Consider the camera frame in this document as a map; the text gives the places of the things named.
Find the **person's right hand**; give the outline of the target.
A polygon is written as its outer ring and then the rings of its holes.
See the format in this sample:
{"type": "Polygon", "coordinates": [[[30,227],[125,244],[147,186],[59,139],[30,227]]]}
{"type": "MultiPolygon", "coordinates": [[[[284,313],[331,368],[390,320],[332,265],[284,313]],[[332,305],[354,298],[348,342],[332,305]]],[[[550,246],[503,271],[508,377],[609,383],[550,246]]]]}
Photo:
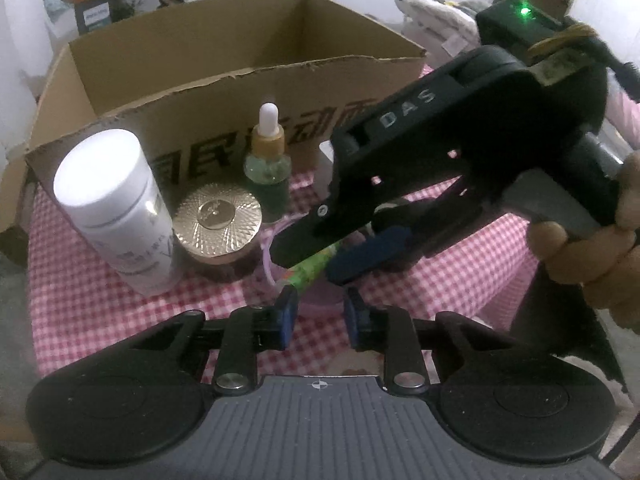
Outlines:
{"type": "Polygon", "coordinates": [[[532,223],[527,246],[563,285],[582,286],[590,308],[607,310],[626,330],[639,330],[639,153],[625,160],[615,223],[586,240],[571,242],[555,222],[532,223]]]}

